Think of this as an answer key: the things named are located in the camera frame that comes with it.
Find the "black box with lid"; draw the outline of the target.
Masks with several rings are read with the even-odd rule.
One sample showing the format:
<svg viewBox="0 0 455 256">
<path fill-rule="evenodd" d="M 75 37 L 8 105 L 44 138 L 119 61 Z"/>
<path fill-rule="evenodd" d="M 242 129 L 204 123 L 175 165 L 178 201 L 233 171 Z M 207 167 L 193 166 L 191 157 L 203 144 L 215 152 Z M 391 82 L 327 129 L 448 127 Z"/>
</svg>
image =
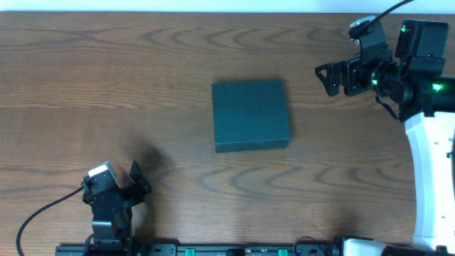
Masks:
<svg viewBox="0 0 455 256">
<path fill-rule="evenodd" d="M 283 80 L 214 82 L 211 89 L 217 153 L 288 147 L 291 128 Z"/>
</svg>

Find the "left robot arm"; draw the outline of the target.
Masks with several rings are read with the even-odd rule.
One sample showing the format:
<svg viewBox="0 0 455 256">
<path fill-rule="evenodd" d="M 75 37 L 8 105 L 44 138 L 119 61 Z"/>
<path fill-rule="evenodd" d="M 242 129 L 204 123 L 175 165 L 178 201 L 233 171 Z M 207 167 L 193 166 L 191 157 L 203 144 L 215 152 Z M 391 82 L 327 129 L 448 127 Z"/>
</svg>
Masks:
<svg viewBox="0 0 455 256">
<path fill-rule="evenodd" d="M 132 208 L 145 201 L 151 185 L 138 163 L 132 162 L 130 183 L 119 187 L 116 173 L 108 161 L 88 171 L 82 179 L 82 201 L 93 214 L 90 239 L 85 243 L 85 255 L 134 255 L 137 246 L 132 240 Z"/>
</svg>

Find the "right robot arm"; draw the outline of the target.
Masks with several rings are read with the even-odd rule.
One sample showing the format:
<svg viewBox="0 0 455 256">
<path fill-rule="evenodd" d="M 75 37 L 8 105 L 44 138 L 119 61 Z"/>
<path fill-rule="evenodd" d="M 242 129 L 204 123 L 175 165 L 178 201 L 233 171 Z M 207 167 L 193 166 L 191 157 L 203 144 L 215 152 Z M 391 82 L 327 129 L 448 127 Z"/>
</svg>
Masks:
<svg viewBox="0 0 455 256">
<path fill-rule="evenodd" d="M 332 255 L 454 254 L 454 79 L 443 75 L 449 27 L 444 22 L 407 19 L 391 49 L 378 17 L 350 25 L 359 54 L 315 69 L 329 96 L 367 90 L 399 107 L 412 151 L 416 221 L 412 244 L 391 245 L 367 238 L 339 238 Z"/>
</svg>

